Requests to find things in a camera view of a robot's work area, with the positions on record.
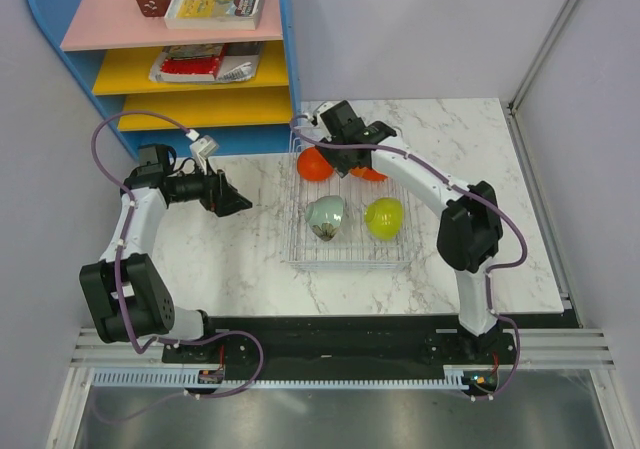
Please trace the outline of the orange bowl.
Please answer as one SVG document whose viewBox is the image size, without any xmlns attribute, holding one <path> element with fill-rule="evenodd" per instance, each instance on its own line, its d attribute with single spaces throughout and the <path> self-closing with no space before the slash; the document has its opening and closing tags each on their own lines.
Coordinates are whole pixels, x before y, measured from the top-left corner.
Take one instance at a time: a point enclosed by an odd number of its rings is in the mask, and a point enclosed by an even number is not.
<svg viewBox="0 0 640 449">
<path fill-rule="evenodd" d="M 300 153 L 296 169 L 299 176 L 309 182 L 322 182 L 334 174 L 333 167 L 315 147 L 309 147 Z"/>
<path fill-rule="evenodd" d="M 367 167 L 357 167 L 350 170 L 354 177 L 364 179 L 369 182 L 384 182 L 387 176 Z"/>
</svg>

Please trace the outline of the yellow-green bowl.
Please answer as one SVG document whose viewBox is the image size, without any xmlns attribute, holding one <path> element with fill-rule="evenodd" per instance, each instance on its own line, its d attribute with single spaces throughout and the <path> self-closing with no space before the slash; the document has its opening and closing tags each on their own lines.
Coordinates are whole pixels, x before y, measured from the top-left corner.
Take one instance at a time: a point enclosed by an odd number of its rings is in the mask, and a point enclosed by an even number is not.
<svg viewBox="0 0 640 449">
<path fill-rule="evenodd" d="M 384 197 L 369 204 L 364 221 L 370 234 L 382 241 L 392 240 L 403 225 L 404 207 L 396 198 Z"/>
</svg>

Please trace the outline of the pale green ceramic bowl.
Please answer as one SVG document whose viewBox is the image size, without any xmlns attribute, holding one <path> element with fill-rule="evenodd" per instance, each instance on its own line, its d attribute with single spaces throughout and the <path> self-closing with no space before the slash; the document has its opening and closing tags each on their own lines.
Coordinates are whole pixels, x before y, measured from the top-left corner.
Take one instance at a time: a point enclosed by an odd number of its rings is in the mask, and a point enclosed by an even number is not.
<svg viewBox="0 0 640 449">
<path fill-rule="evenodd" d="M 345 207 L 345 201 L 340 196 L 320 197 L 306 206 L 305 223 L 321 241 L 329 242 L 340 231 L 345 218 Z"/>
</svg>

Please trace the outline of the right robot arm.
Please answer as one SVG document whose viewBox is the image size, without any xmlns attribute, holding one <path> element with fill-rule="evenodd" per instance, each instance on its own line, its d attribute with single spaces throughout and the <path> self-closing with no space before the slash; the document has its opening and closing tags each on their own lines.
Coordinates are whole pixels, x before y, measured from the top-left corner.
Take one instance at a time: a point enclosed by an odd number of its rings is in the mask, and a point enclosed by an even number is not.
<svg viewBox="0 0 640 449">
<path fill-rule="evenodd" d="M 503 236 L 494 188 L 442 172 L 411 151 L 400 130 L 381 121 L 364 122 L 346 101 L 320 105 L 311 121 L 326 131 L 319 150 L 340 175 L 358 167 L 372 169 L 437 216 L 436 249 L 454 270 L 458 288 L 458 350 L 469 362 L 483 361 L 500 338 L 490 295 L 491 266 Z"/>
</svg>

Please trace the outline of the white wire dish rack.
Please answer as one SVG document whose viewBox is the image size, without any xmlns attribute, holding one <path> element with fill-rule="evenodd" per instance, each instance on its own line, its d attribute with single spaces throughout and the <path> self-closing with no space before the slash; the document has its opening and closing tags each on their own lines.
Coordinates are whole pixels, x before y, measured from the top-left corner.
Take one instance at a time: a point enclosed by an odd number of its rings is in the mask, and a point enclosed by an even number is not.
<svg viewBox="0 0 640 449">
<path fill-rule="evenodd" d="M 413 202 L 406 189 L 387 179 L 363 180 L 351 174 L 337 174 L 322 182 L 303 179 L 297 171 L 297 159 L 310 145 L 297 135 L 290 136 L 288 180 L 284 197 L 283 257 L 301 270 L 389 269 L 406 267 L 416 255 L 413 230 Z M 327 242 L 317 237 L 305 222 L 307 206 L 324 196 L 339 196 L 345 202 L 346 226 Z M 394 198 L 403 206 L 402 226 L 389 241 L 376 238 L 365 223 L 369 205 L 380 198 Z"/>
</svg>

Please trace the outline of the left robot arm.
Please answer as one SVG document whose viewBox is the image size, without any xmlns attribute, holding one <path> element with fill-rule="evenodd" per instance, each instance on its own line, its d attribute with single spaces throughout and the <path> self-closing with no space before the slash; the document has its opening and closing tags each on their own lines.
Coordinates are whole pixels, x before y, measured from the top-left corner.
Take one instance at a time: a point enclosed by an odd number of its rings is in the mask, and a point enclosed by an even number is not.
<svg viewBox="0 0 640 449">
<path fill-rule="evenodd" d="M 124 180 L 121 214 L 112 240 L 99 261 L 79 273 L 89 312 L 105 343 L 156 336 L 185 341 L 185 351 L 208 362 L 219 338 L 205 329 L 205 313 L 177 307 L 152 261 L 160 222 L 174 203 L 198 201 L 226 217 L 252 207 L 222 170 L 210 164 L 180 175 L 175 150 L 163 144 L 139 148 L 139 166 Z"/>
</svg>

